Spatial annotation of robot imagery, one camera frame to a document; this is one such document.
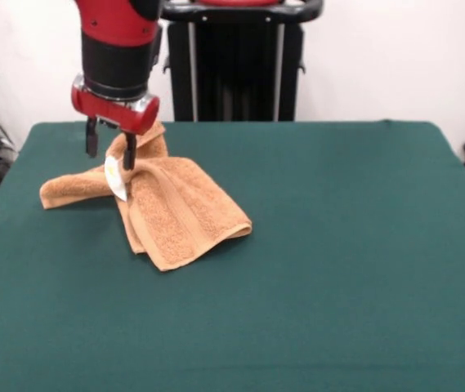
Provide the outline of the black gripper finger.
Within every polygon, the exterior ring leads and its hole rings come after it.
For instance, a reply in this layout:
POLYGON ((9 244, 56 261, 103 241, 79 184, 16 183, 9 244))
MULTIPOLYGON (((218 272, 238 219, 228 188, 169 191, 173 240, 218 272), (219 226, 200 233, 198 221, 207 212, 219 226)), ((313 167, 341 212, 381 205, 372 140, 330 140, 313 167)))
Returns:
POLYGON ((97 119, 88 117, 86 122, 86 153, 89 157, 95 158, 98 150, 98 135, 96 131, 97 119))
POLYGON ((135 166, 136 160, 136 135, 125 132, 126 147, 123 154, 123 168, 131 171, 135 166))

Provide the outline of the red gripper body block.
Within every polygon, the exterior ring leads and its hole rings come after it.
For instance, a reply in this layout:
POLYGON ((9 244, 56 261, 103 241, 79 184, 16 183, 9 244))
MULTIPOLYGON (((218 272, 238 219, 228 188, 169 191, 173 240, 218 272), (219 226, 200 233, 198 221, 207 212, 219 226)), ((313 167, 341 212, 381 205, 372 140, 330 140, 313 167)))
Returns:
POLYGON ((91 92, 80 73, 71 90, 73 107, 89 118, 97 118, 135 135, 145 134, 154 125, 159 112, 159 98, 146 92, 134 101, 117 101, 91 92))

